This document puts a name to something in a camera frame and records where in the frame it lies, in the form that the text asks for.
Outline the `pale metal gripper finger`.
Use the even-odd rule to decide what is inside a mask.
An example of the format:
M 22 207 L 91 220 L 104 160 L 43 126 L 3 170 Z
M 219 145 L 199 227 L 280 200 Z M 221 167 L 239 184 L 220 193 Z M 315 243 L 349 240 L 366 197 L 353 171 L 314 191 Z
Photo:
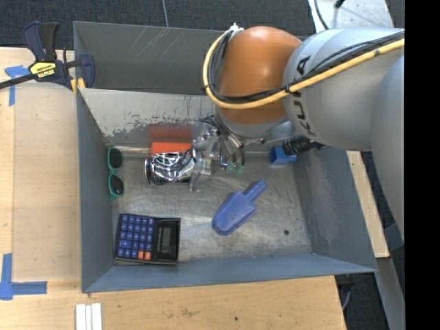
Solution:
M 205 175 L 201 171 L 193 171 L 189 183 L 190 191 L 197 192 L 204 179 Z

